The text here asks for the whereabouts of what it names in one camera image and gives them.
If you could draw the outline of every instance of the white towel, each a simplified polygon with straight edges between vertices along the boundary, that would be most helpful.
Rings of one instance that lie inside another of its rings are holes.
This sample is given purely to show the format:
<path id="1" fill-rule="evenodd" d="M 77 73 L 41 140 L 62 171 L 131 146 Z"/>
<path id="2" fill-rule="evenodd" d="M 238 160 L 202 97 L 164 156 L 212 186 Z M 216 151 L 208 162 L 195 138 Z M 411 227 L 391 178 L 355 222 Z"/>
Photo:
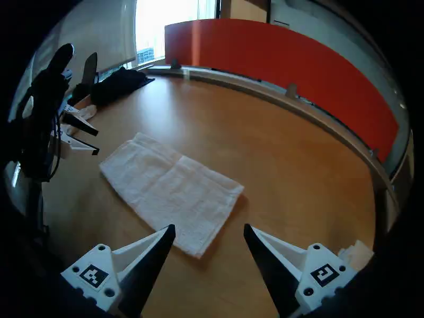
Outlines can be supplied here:
<path id="1" fill-rule="evenodd" d="M 158 231 L 175 224 L 174 245 L 200 258 L 244 187 L 138 133 L 100 164 L 116 192 Z"/>

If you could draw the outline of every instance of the red panel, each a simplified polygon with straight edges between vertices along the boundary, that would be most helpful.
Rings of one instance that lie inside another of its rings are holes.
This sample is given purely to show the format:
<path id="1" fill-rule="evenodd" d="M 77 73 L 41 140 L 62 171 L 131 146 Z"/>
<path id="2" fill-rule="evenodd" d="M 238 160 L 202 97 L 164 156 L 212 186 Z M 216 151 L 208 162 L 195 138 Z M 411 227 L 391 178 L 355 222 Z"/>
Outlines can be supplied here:
<path id="1" fill-rule="evenodd" d="M 352 129 L 384 161 L 398 131 L 372 83 L 332 49 L 280 26 L 236 19 L 165 27 L 166 63 L 211 67 L 287 87 Z"/>

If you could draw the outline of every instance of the curtain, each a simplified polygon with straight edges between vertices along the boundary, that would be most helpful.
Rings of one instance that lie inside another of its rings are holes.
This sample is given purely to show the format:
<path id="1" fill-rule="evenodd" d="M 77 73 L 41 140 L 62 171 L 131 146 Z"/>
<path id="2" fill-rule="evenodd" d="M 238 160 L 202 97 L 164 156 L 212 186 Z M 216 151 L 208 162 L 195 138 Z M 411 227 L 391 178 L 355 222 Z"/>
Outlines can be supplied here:
<path id="1" fill-rule="evenodd" d="M 136 0 L 84 0 L 60 21 L 37 50 L 32 78 L 45 69 L 56 50 L 72 43 L 75 54 L 69 90 L 81 82 L 87 57 L 97 52 L 97 71 L 134 60 Z"/>

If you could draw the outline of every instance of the black cloth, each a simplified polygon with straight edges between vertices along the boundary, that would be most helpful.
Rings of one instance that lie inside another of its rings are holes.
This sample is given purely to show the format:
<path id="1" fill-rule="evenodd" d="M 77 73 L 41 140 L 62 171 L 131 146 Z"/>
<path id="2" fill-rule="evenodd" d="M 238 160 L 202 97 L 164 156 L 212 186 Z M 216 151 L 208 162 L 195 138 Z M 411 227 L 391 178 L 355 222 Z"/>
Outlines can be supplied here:
<path id="1" fill-rule="evenodd" d="M 106 106 L 153 80 L 154 78 L 147 78 L 142 72 L 121 67 L 103 82 L 93 85 L 91 102 L 96 106 Z"/>
<path id="2" fill-rule="evenodd" d="M 72 92 L 72 97 L 68 100 L 68 105 L 74 106 L 77 102 L 83 100 L 90 94 L 92 86 L 87 84 L 78 84 Z"/>

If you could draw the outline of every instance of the wooden table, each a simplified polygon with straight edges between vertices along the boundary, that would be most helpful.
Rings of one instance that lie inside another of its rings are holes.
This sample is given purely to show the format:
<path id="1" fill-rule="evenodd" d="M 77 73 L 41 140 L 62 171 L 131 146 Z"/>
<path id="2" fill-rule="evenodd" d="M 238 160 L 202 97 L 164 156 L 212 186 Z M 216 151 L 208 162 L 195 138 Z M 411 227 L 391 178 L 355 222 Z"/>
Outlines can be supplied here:
<path id="1" fill-rule="evenodd" d="M 119 248 L 153 231 L 114 192 L 99 163 L 141 131 L 245 186 L 201 260 L 173 247 L 144 308 L 145 317 L 276 317 L 243 238 L 253 226 L 306 248 L 338 252 L 374 238 L 367 166 L 308 121 L 220 86 L 158 77 L 91 120 L 97 137 L 77 137 L 99 155 L 60 162 L 46 183 L 52 249 L 70 265 L 98 243 Z"/>

